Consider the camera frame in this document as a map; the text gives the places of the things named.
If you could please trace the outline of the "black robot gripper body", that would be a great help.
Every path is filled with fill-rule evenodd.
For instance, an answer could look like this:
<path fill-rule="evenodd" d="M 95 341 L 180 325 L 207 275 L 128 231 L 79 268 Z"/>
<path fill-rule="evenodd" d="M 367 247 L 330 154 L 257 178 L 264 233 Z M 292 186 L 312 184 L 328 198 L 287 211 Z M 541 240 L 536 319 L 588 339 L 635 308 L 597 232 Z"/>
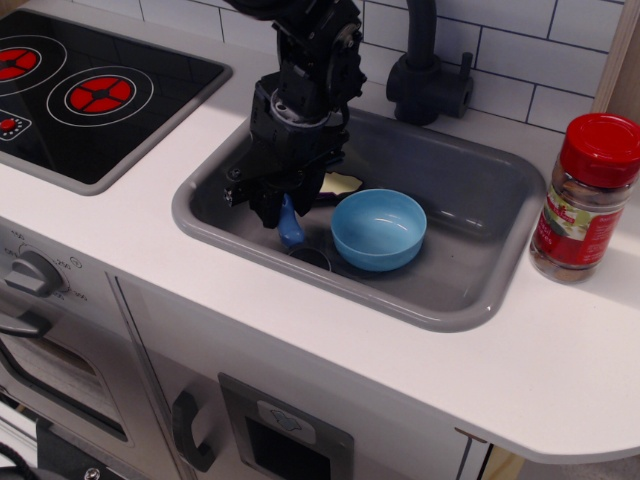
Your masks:
<path fill-rule="evenodd" d="M 249 147 L 227 168 L 224 199 L 230 206 L 248 202 L 259 189 L 288 194 L 311 172 L 326 172 L 342 160 L 349 140 L 346 117 L 329 112 L 315 123 L 296 116 L 278 91 L 279 75 L 256 82 L 249 117 Z"/>

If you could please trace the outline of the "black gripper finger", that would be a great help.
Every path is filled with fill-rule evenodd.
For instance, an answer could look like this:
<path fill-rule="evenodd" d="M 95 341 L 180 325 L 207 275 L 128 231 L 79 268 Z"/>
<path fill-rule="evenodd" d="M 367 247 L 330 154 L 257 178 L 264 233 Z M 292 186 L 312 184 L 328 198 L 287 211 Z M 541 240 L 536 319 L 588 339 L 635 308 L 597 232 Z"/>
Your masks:
<path fill-rule="evenodd" d="M 282 202 L 281 191 L 262 188 L 251 195 L 249 206 L 258 215 L 264 228 L 274 229 L 280 220 Z"/>
<path fill-rule="evenodd" d="M 299 216 L 305 216 L 311 210 L 324 183 L 324 177 L 324 172 L 311 172 L 304 177 L 300 186 L 293 190 L 293 206 Z"/>

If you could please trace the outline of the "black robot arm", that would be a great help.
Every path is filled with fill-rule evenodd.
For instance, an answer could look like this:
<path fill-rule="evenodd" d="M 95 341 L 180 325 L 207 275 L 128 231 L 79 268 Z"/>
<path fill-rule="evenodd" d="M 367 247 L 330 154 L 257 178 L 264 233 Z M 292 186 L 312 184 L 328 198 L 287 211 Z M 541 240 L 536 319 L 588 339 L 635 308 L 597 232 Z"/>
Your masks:
<path fill-rule="evenodd" d="M 351 1 L 234 1 L 238 12 L 272 23 L 278 71 L 255 84 L 249 150 L 227 172 L 225 199 L 248 203 L 273 229 L 282 202 L 306 215 L 327 169 L 344 157 L 348 103 L 362 93 L 359 10 Z"/>

